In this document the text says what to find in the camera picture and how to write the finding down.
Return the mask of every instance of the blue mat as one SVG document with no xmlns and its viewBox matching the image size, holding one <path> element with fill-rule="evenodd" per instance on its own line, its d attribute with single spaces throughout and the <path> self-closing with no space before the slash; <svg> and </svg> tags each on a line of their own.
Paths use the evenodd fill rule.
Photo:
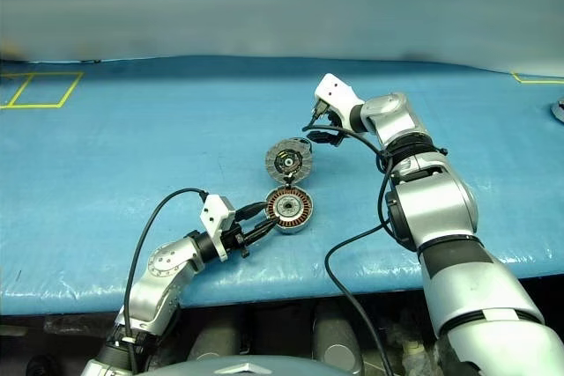
<svg viewBox="0 0 564 376">
<path fill-rule="evenodd" d="M 31 72 L 38 74 L 15 75 Z M 0 82 L 0 313 L 117 310 L 137 237 L 161 198 L 201 187 L 236 207 L 264 199 L 276 187 L 264 154 L 300 135 L 326 72 L 364 99 L 408 93 L 477 197 L 486 246 L 520 277 L 564 272 L 564 125 L 550 112 L 564 85 L 429 63 L 12 64 Z M 323 257 L 375 225 L 381 178 L 370 151 L 354 140 L 314 146 L 314 171 L 299 184 L 315 202 L 309 227 L 273 233 L 246 260 L 234 254 L 211 264 L 182 304 L 337 294 Z M 200 208 L 196 195 L 186 195 L 162 211 L 139 272 L 156 246 L 202 228 Z M 332 264 L 354 292 L 420 287 L 415 254 L 384 233 L 344 248 Z"/>
</svg>

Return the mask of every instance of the white wall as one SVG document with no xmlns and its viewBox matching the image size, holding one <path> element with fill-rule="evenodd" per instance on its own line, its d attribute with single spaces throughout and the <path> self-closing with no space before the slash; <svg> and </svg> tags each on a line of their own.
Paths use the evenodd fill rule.
<svg viewBox="0 0 564 376">
<path fill-rule="evenodd" d="M 0 0 L 4 54 L 421 59 L 564 76 L 564 0 Z"/>
</svg>

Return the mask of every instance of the silver robotic arm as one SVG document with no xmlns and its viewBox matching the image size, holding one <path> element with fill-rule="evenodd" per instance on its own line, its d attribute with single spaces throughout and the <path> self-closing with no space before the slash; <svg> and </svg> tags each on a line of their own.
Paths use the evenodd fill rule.
<svg viewBox="0 0 564 376">
<path fill-rule="evenodd" d="M 313 119 L 378 138 L 390 168 L 392 237 L 416 252 L 446 376 L 564 375 L 564 345 L 525 289 L 476 236 L 478 209 L 446 151 L 402 93 L 366 102 L 327 74 Z M 312 134 L 338 145 L 344 135 Z"/>
<path fill-rule="evenodd" d="M 264 210 L 266 203 L 252 203 L 235 210 L 220 195 L 205 195 L 200 219 L 205 232 L 193 231 L 181 240 L 157 248 L 149 257 L 147 268 L 133 285 L 130 293 L 130 328 L 125 331 L 124 307 L 97 358 L 92 359 L 82 372 L 83 376 L 129 376 L 133 374 L 130 345 L 134 360 L 142 367 L 157 342 L 166 335 L 178 298 L 192 278 L 204 270 L 205 263 L 219 258 L 222 262 L 235 249 L 249 255 L 247 246 L 262 238 L 278 222 L 266 219 L 251 231 L 244 233 L 242 220 Z"/>
</svg>

